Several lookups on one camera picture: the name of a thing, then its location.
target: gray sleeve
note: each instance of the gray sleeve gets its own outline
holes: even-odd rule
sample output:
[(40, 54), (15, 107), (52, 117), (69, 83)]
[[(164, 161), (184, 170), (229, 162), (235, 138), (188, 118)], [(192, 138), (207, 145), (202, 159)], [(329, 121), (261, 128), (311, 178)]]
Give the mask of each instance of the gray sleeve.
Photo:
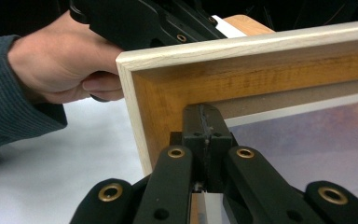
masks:
[(31, 105), (22, 94), (7, 60), (14, 35), (0, 37), (0, 146), (66, 126), (62, 105)]

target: hand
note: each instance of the hand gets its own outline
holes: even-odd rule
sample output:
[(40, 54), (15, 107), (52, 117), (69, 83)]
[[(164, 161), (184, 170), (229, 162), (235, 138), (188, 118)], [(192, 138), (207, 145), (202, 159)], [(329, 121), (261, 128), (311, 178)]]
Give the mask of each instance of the hand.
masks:
[(121, 51), (66, 12), (51, 25), (16, 40), (8, 61), (31, 103), (63, 104), (90, 94), (118, 100), (123, 97), (116, 75)]

